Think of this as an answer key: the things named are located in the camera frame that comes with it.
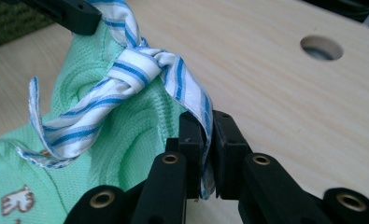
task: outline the table surface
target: table surface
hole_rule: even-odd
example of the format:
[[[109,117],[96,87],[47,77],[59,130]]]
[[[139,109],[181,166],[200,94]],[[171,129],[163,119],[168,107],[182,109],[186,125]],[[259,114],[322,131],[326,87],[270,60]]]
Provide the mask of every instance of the table surface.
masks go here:
[[[275,157],[318,197],[345,187],[369,198],[368,27],[291,0],[128,3],[150,45],[183,57],[253,151]],[[309,35],[333,40],[343,56],[310,57],[300,44]],[[28,122],[32,76],[49,111],[70,41],[52,25],[0,47],[0,134]],[[187,223],[241,223],[237,202],[190,201]]]

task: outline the blue and white striped cloth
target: blue and white striped cloth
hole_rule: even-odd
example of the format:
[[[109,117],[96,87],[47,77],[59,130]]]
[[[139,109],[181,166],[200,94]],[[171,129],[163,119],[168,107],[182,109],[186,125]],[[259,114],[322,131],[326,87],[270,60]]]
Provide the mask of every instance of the blue and white striped cloth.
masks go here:
[[[17,147],[28,161],[47,168],[62,168],[89,149],[100,133],[108,113],[126,99],[140,92],[160,76],[165,90],[185,106],[206,132],[203,154],[202,197],[208,198],[214,188],[211,166],[206,162],[212,132],[212,104],[205,90],[192,76],[183,60],[163,49],[152,49],[141,37],[135,16],[119,0],[89,0],[103,14],[114,39],[126,47],[99,83],[59,118],[43,123],[39,113],[36,77],[30,82],[30,121],[49,153]]]

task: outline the round hole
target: round hole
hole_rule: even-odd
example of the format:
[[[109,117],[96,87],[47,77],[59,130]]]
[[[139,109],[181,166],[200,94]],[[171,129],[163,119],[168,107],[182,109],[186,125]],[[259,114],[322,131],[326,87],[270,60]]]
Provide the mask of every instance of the round hole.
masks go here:
[[[166,155],[162,157],[162,161],[166,164],[173,164],[178,162],[178,157],[176,155]]]
[[[318,60],[334,61],[344,55],[344,50],[338,43],[320,35],[306,36],[300,45],[308,55]]]
[[[264,156],[255,156],[253,157],[253,160],[260,165],[268,165],[269,163],[271,163],[271,161]]]
[[[163,218],[158,216],[153,216],[149,219],[149,224],[163,224]]]
[[[110,190],[99,192],[91,198],[90,205],[94,208],[103,208],[114,201],[115,194]]]
[[[336,199],[344,205],[346,208],[351,209],[356,212],[363,212],[367,209],[367,206],[357,197],[347,194],[340,193],[336,196]]]

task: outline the green cloth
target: green cloth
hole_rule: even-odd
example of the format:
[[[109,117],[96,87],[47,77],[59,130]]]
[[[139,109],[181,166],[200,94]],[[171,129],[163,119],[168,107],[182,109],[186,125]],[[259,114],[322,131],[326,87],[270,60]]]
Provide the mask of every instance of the green cloth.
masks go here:
[[[75,105],[122,51],[103,22],[95,35],[75,35],[55,83],[50,112],[43,120],[56,118]],[[15,146],[44,149],[30,124],[4,134],[0,137],[0,223],[63,223],[89,189],[99,185],[131,188],[147,178],[154,157],[164,151],[166,138],[177,137],[178,117],[184,111],[156,78],[107,116],[91,149],[59,170],[40,168],[16,153]],[[24,186],[33,193],[34,204],[28,211],[17,207],[3,216],[2,199]]]

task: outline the white cloth with blue stripes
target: white cloth with blue stripes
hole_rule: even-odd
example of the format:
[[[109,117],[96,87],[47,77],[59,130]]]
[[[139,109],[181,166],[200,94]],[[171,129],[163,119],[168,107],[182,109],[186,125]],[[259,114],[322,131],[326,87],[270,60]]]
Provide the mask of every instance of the white cloth with blue stripes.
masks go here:
[[[185,106],[202,124],[206,146],[202,163],[202,198],[214,189],[211,166],[207,161],[212,132],[212,103],[205,90],[176,54],[152,49],[141,37],[135,16],[128,5],[118,0],[89,0],[103,14],[114,39],[126,47],[99,83],[70,110],[57,119],[43,123],[39,113],[36,77],[29,89],[30,121],[49,152],[40,153],[17,147],[18,153],[32,163],[47,168],[62,168],[89,149],[100,133],[107,114],[126,99],[140,92],[159,76],[170,96]]]

